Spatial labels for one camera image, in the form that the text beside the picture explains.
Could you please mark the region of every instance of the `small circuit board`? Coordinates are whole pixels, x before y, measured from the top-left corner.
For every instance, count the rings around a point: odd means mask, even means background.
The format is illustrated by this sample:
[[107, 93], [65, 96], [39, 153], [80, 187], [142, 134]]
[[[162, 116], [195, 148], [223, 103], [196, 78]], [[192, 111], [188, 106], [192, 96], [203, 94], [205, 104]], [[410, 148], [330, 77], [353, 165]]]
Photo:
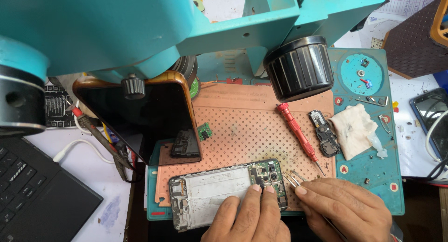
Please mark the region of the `small circuit board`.
[[198, 133], [200, 141], [208, 139], [213, 134], [210, 127], [208, 126], [208, 122], [198, 126]]
[[261, 189], [269, 185], [274, 187], [277, 192], [277, 202], [280, 210], [286, 209], [288, 199], [286, 198], [279, 162], [276, 159], [271, 159], [254, 163], [249, 166], [249, 171], [251, 183], [260, 185]]

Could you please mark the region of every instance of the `orange silicone mat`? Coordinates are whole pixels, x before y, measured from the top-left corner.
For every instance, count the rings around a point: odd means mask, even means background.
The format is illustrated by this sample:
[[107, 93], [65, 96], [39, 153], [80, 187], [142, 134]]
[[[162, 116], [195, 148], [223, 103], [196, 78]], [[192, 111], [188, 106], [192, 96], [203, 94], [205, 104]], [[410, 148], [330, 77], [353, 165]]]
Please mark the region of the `orange silicone mat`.
[[[209, 122], [213, 135], [201, 142], [203, 159], [198, 163], [163, 166], [164, 161], [169, 159], [170, 148], [160, 148], [155, 202], [159, 206], [171, 206], [168, 181], [172, 176], [265, 159], [277, 159], [282, 171], [294, 169], [306, 179], [317, 178], [319, 169], [305, 154], [283, 115], [276, 110], [277, 103], [274, 91], [269, 86], [203, 85], [199, 96], [193, 101], [194, 114], [198, 125]], [[288, 104], [315, 148], [327, 177], [335, 177], [335, 159], [322, 155], [315, 127], [308, 116], [312, 110], [320, 110], [326, 119], [332, 117], [333, 92], [327, 91]], [[288, 206], [292, 210], [299, 210], [294, 191], [287, 180], [284, 183]]]

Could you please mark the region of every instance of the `finger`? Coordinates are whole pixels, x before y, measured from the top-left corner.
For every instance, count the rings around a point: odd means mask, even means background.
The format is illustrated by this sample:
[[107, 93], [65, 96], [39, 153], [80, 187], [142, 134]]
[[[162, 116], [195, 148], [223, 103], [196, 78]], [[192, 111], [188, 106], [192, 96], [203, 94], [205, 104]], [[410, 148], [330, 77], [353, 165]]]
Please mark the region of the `finger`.
[[280, 220], [276, 242], [291, 242], [291, 232], [289, 228]]
[[359, 185], [355, 185], [349, 181], [328, 177], [328, 178], [318, 178], [313, 180], [313, 182], [322, 182], [338, 186], [343, 190], [347, 191], [349, 194], [354, 196], [359, 201], [363, 202], [364, 204], [372, 208], [378, 208], [384, 206], [384, 202], [380, 197], [366, 190], [365, 188]]
[[240, 198], [237, 196], [229, 196], [224, 199], [216, 212], [213, 223], [211, 223], [206, 233], [212, 235], [214, 238], [229, 233], [235, 221], [235, 215], [237, 214], [239, 205]]
[[327, 218], [331, 219], [339, 230], [347, 235], [349, 240], [362, 240], [363, 231], [368, 225], [343, 203], [319, 195], [302, 186], [297, 186], [295, 193], [310, 208], [313, 208]]
[[365, 205], [342, 188], [322, 182], [303, 182], [302, 186], [315, 193], [343, 203], [364, 221], [371, 219], [373, 208]]
[[275, 241], [280, 225], [280, 209], [277, 193], [272, 186], [267, 186], [261, 199], [261, 213], [253, 241]]
[[240, 213], [230, 231], [238, 240], [252, 239], [260, 217], [260, 196], [261, 188], [258, 184], [251, 185], [247, 190], [241, 203]]
[[324, 242], [343, 241], [334, 228], [322, 217], [322, 215], [317, 213], [314, 209], [308, 207], [308, 205], [304, 202], [300, 202], [300, 206], [302, 207], [303, 212], [305, 212], [308, 226], [320, 239]]

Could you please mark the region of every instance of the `red probe tip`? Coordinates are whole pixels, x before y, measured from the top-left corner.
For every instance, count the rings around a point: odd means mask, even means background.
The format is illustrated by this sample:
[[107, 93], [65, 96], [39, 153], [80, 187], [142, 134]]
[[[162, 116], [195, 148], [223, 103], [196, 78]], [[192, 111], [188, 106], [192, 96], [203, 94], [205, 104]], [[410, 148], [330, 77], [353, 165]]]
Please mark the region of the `red probe tip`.
[[73, 108], [72, 112], [75, 114], [76, 117], [79, 117], [82, 115], [82, 111], [78, 107]]

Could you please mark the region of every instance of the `microscope focus knob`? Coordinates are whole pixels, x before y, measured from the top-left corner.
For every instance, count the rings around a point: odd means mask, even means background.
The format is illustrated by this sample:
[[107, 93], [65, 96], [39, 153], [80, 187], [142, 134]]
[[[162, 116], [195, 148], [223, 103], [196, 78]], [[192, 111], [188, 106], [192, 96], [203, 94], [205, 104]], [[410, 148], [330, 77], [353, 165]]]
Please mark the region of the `microscope focus knob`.
[[128, 78], [121, 80], [123, 93], [127, 99], [141, 99], [145, 96], [145, 81], [131, 73]]

